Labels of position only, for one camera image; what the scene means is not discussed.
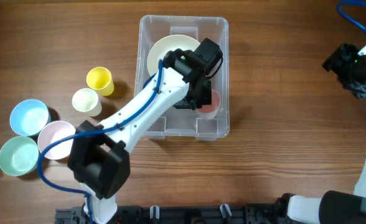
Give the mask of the pink cup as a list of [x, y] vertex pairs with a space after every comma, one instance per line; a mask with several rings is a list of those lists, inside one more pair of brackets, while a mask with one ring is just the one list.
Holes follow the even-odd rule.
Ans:
[[202, 108], [196, 109], [196, 113], [202, 119], [214, 119], [220, 108], [221, 99], [220, 95], [212, 90], [212, 101], [210, 105], [203, 105]]

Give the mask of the clear plastic storage container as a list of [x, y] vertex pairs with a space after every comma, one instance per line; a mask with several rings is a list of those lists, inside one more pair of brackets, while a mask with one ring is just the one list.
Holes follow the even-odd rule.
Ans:
[[143, 16], [139, 23], [138, 59], [134, 95], [142, 89], [151, 76], [147, 68], [150, 49], [168, 35], [187, 35], [201, 42], [209, 38], [218, 44], [223, 52], [223, 64], [211, 79], [212, 89], [220, 96], [220, 107], [213, 119], [202, 119], [194, 110], [169, 108], [145, 132], [151, 139], [165, 139], [167, 136], [195, 137], [198, 141], [214, 141], [225, 137], [230, 130], [229, 110], [229, 28], [222, 17], [196, 16]]

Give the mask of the cream bowl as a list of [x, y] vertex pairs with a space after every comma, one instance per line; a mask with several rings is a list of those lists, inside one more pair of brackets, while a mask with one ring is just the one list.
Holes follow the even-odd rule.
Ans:
[[147, 58], [147, 69], [149, 75], [153, 75], [157, 72], [158, 61], [163, 59], [169, 51], [192, 50], [194, 51], [200, 42], [187, 35], [169, 35], [157, 41], [150, 49]]

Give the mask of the yellow cup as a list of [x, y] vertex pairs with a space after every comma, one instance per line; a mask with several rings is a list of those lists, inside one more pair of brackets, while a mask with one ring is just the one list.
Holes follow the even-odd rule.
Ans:
[[101, 96], [109, 96], [114, 92], [111, 72], [105, 67], [91, 69], [86, 77], [87, 85]]

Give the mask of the cream cup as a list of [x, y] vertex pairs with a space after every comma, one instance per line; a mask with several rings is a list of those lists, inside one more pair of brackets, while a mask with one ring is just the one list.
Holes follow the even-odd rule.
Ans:
[[72, 106], [87, 116], [98, 116], [102, 111], [98, 94], [90, 88], [78, 90], [72, 97]]

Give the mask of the pink small bowl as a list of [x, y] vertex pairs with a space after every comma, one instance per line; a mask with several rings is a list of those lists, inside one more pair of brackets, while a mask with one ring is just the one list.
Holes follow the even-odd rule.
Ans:
[[[37, 140], [39, 151], [43, 152], [48, 145], [55, 141], [74, 135], [75, 131], [75, 127], [66, 121], [53, 121], [47, 124], [40, 132]], [[68, 157], [71, 152], [72, 144], [73, 140], [71, 139], [54, 146], [45, 154], [45, 158], [59, 160]]]

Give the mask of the light blue small bowl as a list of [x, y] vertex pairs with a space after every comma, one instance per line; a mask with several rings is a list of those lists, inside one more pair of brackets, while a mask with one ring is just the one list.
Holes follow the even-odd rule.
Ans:
[[48, 107], [37, 99], [20, 102], [14, 107], [9, 118], [11, 129], [20, 136], [36, 136], [50, 122]]

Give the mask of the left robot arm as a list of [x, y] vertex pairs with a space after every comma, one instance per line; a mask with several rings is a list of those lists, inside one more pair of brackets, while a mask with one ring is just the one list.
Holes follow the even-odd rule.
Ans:
[[223, 63], [214, 41], [170, 35], [148, 53], [151, 77], [122, 109], [98, 125], [84, 121], [76, 130], [68, 168], [88, 194], [84, 211], [92, 223], [116, 214], [116, 193], [130, 175], [129, 155], [139, 139], [170, 107], [196, 110], [212, 102], [211, 78]]

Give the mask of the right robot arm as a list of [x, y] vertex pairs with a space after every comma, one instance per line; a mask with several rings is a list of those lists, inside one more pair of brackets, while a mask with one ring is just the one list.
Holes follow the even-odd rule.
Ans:
[[[357, 98], [366, 96], [366, 45], [341, 44], [322, 64]], [[272, 223], [366, 223], [366, 160], [352, 194], [334, 190], [322, 197], [284, 194], [270, 212]]]

